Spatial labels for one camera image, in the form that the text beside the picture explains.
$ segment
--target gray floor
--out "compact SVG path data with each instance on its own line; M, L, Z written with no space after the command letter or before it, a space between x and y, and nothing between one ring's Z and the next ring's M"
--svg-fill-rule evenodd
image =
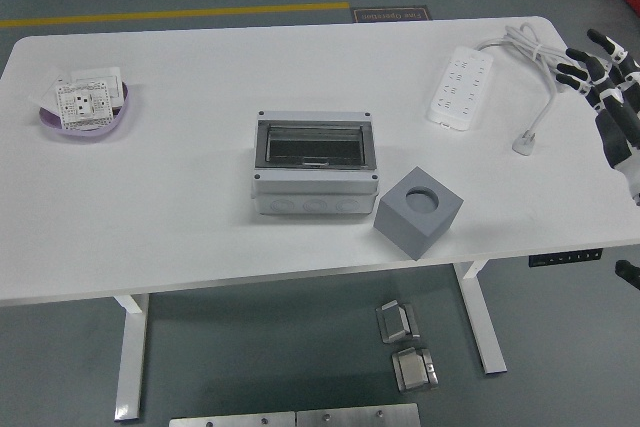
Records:
M335 1L427 5L436 19L540 15L569 45L594 50L594 27L640 58L640 20L623 0L0 0L0 20ZM0 28L0 63L29 35L348 22L327 11ZM491 262L480 280L509 368L493 376L450 266L156 294L142 416L127 424L417 402L423 426L638 425L640 292L614 275L620 258L638 264L640 248L535 269ZM395 389L374 314L393 298L416 307L436 391ZM0 425L112 425L123 322L113 299L0 308Z

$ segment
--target white electrical socket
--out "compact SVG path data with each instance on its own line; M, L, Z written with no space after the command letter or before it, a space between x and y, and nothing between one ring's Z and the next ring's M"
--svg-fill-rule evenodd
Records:
M427 118L443 127L469 130L482 103L493 57L458 46L431 100Z

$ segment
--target purple bowl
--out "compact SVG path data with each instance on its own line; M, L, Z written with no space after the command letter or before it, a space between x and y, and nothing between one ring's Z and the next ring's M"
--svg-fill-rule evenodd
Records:
M52 114L47 109L40 108L40 122L42 124L52 130L55 130L59 134L62 135L70 135L73 137L98 137L99 135L104 135L111 132L119 123L127 109L127 97L129 94L129 89L127 85L122 83L122 93L124 94L124 103L118 112L114 112L113 120L103 127L99 127L93 130L67 130L62 128L62 122L60 122L60 117L55 114Z

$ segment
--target circular hole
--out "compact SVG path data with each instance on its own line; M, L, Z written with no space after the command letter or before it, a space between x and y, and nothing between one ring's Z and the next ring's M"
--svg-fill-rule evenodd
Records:
M438 196L425 187L416 187L407 193L407 204L414 212L429 214L438 208Z

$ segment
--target table leg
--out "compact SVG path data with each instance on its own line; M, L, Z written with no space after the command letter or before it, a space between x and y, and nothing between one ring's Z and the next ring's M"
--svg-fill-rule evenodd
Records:
M458 277L458 284L467 307L467 315L471 322L471 329L476 338L485 374L506 372L507 366L502 357L498 338L491 323L487 304L482 295L478 282L478 272L487 263L486 260L475 262L455 263L453 267Z
M119 421L138 418L149 294L119 295L115 299L127 311L116 395L115 420Z

